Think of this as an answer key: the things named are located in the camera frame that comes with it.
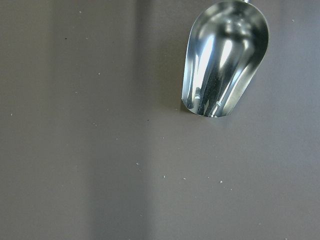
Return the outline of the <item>metal scoop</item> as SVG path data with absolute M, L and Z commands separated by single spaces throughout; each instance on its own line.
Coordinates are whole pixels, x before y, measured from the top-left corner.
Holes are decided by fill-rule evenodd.
M 204 10 L 189 33 L 181 100 L 192 113 L 219 118 L 234 110 L 269 44 L 262 12 L 247 0 L 222 0 Z

